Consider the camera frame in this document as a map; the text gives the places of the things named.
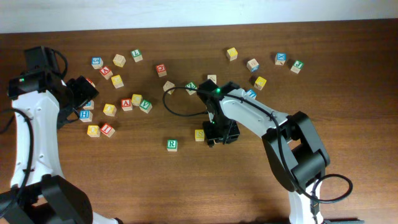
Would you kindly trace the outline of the yellow S block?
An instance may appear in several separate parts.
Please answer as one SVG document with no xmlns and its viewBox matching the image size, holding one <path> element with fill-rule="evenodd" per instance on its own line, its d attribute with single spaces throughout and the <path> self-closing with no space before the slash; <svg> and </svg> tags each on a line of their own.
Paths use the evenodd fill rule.
<svg viewBox="0 0 398 224">
<path fill-rule="evenodd" d="M 205 140 L 205 132 L 203 129 L 196 129 L 195 130 L 195 140 L 197 142 Z"/>
</svg>

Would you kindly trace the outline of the green R block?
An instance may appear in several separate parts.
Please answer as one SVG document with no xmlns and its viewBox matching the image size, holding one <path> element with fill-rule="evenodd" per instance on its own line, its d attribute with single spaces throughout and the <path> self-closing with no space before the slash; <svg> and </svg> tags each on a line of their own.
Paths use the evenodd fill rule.
<svg viewBox="0 0 398 224">
<path fill-rule="evenodd" d="M 178 151 L 178 141 L 176 139 L 168 139 L 167 140 L 167 150 L 169 152 L 177 152 Z"/>
</svg>

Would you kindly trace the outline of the yellow block back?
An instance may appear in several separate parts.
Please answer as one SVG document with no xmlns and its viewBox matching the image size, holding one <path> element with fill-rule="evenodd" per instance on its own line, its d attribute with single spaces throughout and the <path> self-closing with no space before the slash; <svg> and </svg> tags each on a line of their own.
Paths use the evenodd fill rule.
<svg viewBox="0 0 398 224">
<path fill-rule="evenodd" d="M 227 56 L 227 58 L 228 58 L 230 61 L 233 61 L 233 60 L 236 60 L 236 59 L 237 59 L 237 57 L 238 57 L 238 52 L 237 52 L 237 50 L 236 50 L 234 47 L 232 47 L 232 48 L 230 48 L 230 49 L 228 49 L 228 50 L 226 51 L 226 56 Z"/>
</svg>

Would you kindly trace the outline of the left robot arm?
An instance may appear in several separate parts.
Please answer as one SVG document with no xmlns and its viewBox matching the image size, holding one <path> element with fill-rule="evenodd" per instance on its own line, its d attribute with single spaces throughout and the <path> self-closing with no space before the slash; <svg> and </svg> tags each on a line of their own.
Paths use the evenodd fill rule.
<svg viewBox="0 0 398 224">
<path fill-rule="evenodd" d="M 65 82 L 58 50 L 38 46 L 24 52 L 27 70 L 9 80 L 9 109 L 16 122 L 17 149 L 11 189 L 1 194 L 8 223 L 120 223 L 92 209 L 84 191 L 67 181 L 58 155 L 57 131 L 71 121 L 96 88 L 83 76 Z"/>
</svg>

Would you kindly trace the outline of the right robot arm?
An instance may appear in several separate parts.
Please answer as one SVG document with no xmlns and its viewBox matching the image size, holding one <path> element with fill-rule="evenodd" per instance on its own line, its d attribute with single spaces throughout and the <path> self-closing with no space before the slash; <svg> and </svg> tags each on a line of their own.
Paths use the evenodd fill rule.
<svg viewBox="0 0 398 224">
<path fill-rule="evenodd" d="M 288 191 L 291 223 L 324 223 L 320 185 L 330 157 L 310 118 L 299 111 L 288 115 L 250 97 L 239 85 L 200 84 L 209 121 L 203 122 L 207 144 L 237 141 L 242 124 L 262 139 L 271 171 Z"/>
</svg>

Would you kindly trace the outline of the green Z block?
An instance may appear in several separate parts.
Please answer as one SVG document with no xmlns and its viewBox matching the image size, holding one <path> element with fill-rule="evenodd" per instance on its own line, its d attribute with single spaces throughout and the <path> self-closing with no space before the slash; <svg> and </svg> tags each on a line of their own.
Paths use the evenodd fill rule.
<svg viewBox="0 0 398 224">
<path fill-rule="evenodd" d="M 187 88 L 186 91 L 189 95 L 196 93 L 197 86 L 193 82 L 187 83 L 185 87 Z"/>
</svg>

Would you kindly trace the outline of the yellow block right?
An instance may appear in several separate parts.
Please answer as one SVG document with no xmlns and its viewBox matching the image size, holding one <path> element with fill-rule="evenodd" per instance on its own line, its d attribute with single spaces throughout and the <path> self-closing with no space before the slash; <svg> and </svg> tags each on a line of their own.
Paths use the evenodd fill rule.
<svg viewBox="0 0 398 224">
<path fill-rule="evenodd" d="M 258 90 L 262 90 L 266 84 L 267 80 L 262 77 L 257 77 L 256 81 L 254 82 L 254 87 Z"/>
</svg>

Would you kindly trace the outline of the red A block back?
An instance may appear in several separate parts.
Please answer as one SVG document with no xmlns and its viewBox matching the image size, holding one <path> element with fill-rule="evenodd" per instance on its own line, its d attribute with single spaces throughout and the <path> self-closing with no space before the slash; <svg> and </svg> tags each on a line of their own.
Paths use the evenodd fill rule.
<svg viewBox="0 0 398 224">
<path fill-rule="evenodd" d="M 104 66 L 99 70 L 100 74 L 106 79 L 109 80 L 113 76 L 113 72 L 107 66 Z"/>
</svg>

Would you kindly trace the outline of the blue H block upper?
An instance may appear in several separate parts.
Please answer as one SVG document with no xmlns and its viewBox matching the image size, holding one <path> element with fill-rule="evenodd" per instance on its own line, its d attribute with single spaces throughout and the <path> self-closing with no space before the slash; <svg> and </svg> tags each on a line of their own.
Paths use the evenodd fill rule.
<svg viewBox="0 0 398 224">
<path fill-rule="evenodd" d="M 93 110 L 94 109 L 94 101 L 90 100 L 84 107 L 84 110 Z"/>
</svg>

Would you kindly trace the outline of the blue h block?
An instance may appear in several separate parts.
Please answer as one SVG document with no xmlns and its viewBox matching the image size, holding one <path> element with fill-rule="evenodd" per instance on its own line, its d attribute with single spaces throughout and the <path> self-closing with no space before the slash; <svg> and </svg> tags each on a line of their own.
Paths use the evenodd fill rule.
<svg viewBox="0 0 398 224">
<path fill-rule="evenodd" d="M 94 101 L 90 100 L 84 107 L 84 110 L 93 110 L 94 109 Z"/>
<path fill-rule="evenodd" d="M 93 113 L 90 110 L 81 110 L 79 117 L 82 122 L 92 122 Z"/>
</svg>

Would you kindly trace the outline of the blue H block lower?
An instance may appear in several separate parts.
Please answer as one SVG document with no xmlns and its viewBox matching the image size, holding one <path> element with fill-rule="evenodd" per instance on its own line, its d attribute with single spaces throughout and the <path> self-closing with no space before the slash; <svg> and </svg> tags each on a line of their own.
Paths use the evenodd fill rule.
<svg viewBox="0 0 398 224">
<path fill-rule="evenodd" d="M 79 117 L 82 122 L 92 122 L 93 113 L 90 110 L 81 110 Z"/>
</svg>

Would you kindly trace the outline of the blue D side block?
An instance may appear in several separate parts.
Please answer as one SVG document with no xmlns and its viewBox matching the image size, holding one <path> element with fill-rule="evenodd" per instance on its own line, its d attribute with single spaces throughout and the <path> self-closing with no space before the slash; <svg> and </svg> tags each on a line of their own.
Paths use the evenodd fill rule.
<svg viewBox="0 0 398 224">
<path fill-rule="evenodd" d="M 259 63 L 253 58 L 247 62 L 246 66 L 250 72 L 255 72 L 259 68 Z"/>
</svg>

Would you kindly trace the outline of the red Q block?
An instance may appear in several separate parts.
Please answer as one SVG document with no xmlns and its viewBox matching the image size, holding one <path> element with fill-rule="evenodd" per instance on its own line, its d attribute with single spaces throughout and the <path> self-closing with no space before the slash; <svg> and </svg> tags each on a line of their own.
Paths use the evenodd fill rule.
<svg viewBox="0 0 398 224">
<path fill-rule="evenodd" d="M 167 75 L 167 70 L 164 64 L 156 65 L 155 68 L 159 77 L 164 77 Z"/>
</svg>

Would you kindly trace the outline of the blue X block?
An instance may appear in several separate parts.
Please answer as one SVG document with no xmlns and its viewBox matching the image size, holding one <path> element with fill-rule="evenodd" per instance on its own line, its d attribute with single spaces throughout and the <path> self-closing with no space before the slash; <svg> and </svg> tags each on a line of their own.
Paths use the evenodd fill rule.
<svg viewBox="0 0 398 224">
<path fill-rule="evenodd" d="M 282 53 L 282 52 L 277 52 L 275 55 L 275 64 L 276 65 L 284 65 L 284 63 L 287 60 L 287 55 L 286 53 Z"/>
</svg>

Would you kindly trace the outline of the green L block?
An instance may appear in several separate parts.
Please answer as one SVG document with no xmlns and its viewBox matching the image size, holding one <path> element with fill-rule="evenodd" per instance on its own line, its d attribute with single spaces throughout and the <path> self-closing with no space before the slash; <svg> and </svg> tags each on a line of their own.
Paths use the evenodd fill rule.
<svg viewBox="0 0 398 224">
<path fill-rule="evenodd" d="M 143 60 L 142 53 L 139 49 L 131 51 L 131 55 L 135 62 L 140 62 L 141 60 Z"/>
</svg>

